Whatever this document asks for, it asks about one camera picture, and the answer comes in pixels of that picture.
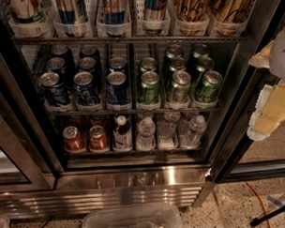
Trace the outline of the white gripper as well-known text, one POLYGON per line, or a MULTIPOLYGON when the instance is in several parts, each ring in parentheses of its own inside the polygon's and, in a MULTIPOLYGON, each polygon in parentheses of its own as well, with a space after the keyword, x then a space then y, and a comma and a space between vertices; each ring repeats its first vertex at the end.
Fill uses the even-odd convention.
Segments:
MULTIPOLYGON (((270 68, 272 74, 285 79, 285 27, 275 40, 271 40, 248 63, 254 68, 270 68)), ((266 84, 249 119, 247 136, 251 141, 262 141, 285 121, 285 83, 266 84)))

